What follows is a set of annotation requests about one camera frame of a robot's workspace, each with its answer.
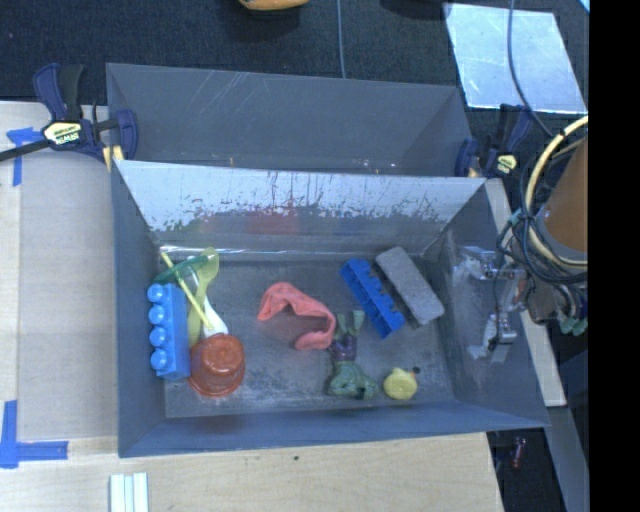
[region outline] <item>bin floor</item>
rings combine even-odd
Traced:
[[[419,388],[412,403],[454,399],[438,320],[419,328],[407,323],[384,340],[365,320],[358,337],[356,362],[381,387],[378,396],[367,401],[327,395],[325,389],[332,374],[327,351],[293,348],[300,334],[321,327],[318,319],[297,317],[286,308],[271,320],[257,320],[263,293],[278,281],[291,283],[326,304],[334,314],[360,309],[338,273],[344,261],[343,255],[317,261],[267,254],[256,254],[253,261],[233,261],[223,255],[220,272],[209,286],[209,300],[230,334],[244,345],[244,380],[231,395],[216,399],[200,396],[186,381],[167,382],[167,417],[403,405],[406,402],[392,400],[382,391],[382,381],[394,367],[419,369]]]

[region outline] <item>yellow clamp label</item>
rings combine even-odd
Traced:
[[[44,131],[44,136],[57,146],[62,146],[80,139],[82,126],[80,123],[53,123]]]

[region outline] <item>yellow toy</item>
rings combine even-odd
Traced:
[[[384,392],[394,400],[409,400],[418,391],[418,382],[413,372],[394,368],[382,383]]]

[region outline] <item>toy figure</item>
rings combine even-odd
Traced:
[[[364,322],[364,311],[353,312],[353,327],[347,327],[343,314],[338,314],[337,320],[338,329],[327,350],[333,361],[333,376],[327,393],[369,400],[378,394],[378,384],[355,363],[357,337]]]

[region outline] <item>blue toy bar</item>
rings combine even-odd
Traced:
[[[405,324],[404,315],[395,311],[390,295],[382,292],[382,283],[371,275],[367,260],[352,258],[340,269],[347,283],[381,338],[397,331]]]
[[[149,342],[151,368],[166,380],[185,379],[191,375],[187,330],[187,301],[184,292],[173,284],[152,284],[147,299],[153,304],[149,321],[153,330]]]

